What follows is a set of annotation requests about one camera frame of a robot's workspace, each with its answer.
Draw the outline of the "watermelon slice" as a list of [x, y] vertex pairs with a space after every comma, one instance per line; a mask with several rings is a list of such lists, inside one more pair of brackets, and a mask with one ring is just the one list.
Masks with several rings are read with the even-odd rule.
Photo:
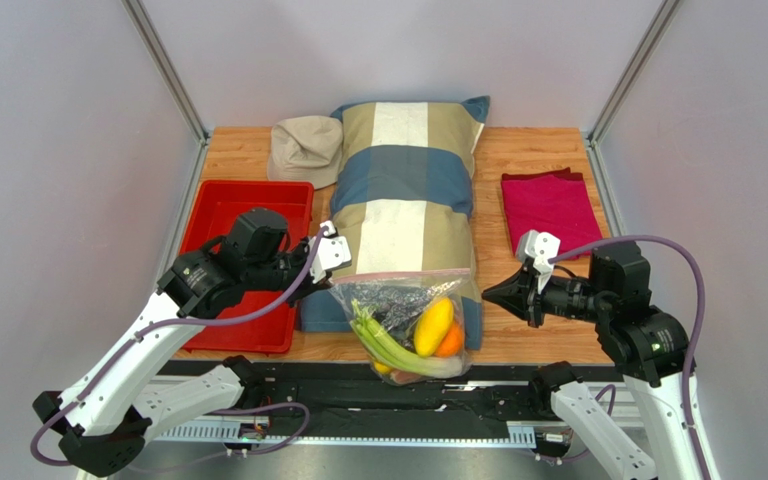
[[391, 371], [387, 378], [393, 385], [397, 386], [411, 385], [426, 380], [423, 375], [401, 370]]

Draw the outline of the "yellow bell pepper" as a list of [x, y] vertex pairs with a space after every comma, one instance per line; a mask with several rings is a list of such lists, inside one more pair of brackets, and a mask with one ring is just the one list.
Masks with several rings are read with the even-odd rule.
[[375, 371], [376, 371], [378, 374], [380, 374], [380, 375], [382, 375], [382, 376], [389, 376], [389, 375], [391, 375], [391, 374], [392, 374], [392, 372], [394, 371], [394, 368], [393, 368], [393, 367], [391, 367], [391, 366], [389, 366], [389, 365], [387, 365], [387, 364], [385, 364], [385, 363], [382, 363], [382, 362], [380, 362], [380, 361], [378, 361], [378, 360], [375, 360], [375, 359], [373, 359], [373, 360], [371, 361], [371, 364], [372, 364], [372, 367], [373, 367], [373, 369], [374, 369], [374, 370], [375, 370]]

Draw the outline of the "yellow mango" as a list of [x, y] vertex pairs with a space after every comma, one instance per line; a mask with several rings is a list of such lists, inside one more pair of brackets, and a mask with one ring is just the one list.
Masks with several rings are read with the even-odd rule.
[[432, 304], [420, 317], [413, 332], [415, 353], [429, 357], [438, 349], [455, 320], [453, 302], [443, 298]]

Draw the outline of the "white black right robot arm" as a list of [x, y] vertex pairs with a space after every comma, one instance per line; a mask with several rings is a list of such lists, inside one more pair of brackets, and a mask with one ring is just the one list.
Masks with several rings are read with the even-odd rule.
[[[696, 287], [691, 330], [652, 304], [642, 242], [671, 248], [688, 263]], [[565, 422], [614, 479], [719, 478], [697, 400], [694, 353], [705, 285], [692, 254], [654, 235], [601, 239], [566, 253], [560, 244], [547, 232], [524, 234], [517, 247], [520, 270], [482, 298], [532, 328], [547, 315], [593, 324], [601, 350], [633, 397], [652, 453], [640, 449], [566, 361], [532, 373], [530, 408]]]

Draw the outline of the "orange fruit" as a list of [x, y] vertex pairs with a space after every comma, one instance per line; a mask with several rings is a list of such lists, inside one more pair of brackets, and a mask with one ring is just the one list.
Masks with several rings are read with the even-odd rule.
[[449, 358], [457, 355], [462, 351], [464, 342], [464, 329], [459, 322], [455, 321], [438, 345], [434, 355], [440, 358]]

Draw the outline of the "clear zip top bag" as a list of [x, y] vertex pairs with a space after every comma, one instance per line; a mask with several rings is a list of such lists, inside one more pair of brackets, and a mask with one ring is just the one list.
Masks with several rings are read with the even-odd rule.
[[448, 380], [472, 366], [462, 285], [467, 269], [387, 272], [342, 277], [330, 293], [386, 383]]

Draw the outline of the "green celery bunch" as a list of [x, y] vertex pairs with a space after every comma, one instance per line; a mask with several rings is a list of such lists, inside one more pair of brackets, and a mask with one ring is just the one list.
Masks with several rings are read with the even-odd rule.
[[409, 351], [373, 318], [370, 306], [361, 306], [357, 300], [351, 305], [354, 319], [349, 324], [374, 360], [402, 372], [435, 379], [456, 377], [467, 370], [469, 364], [460, 357], [421, 357]]

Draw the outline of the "dark grape bunch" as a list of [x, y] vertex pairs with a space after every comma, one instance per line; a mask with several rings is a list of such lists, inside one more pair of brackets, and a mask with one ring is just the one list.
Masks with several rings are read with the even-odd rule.
[[426, 288], [383, 283], [355, 284], [350, 297], [356, 318], [375, 320], [388, 331], [412, 326], [434, 300]]

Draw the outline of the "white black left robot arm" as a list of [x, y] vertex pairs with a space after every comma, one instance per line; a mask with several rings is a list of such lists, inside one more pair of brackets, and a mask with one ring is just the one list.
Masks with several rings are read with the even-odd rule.
[[148, 384], [190, 339], [228, 326], [223, 312], [246, 294], [272, 292], [275, 299], [239, 316], [242, 324], [325, 289], [333, 271], [352, 261], [347, 239], [331, 222], [294, 247], [285, 245], [287, 238], [287, 222], [275, 211], [239, 215], [228, 233], [175, 259], [134, 323], [90, 371], [36, 398], [42, 430], [60, 437], [61, 466], [107, 477], [149, 442], [197, 417], [266, 411], [263, 378], [242, 356], [164, 390], [149, 391]]

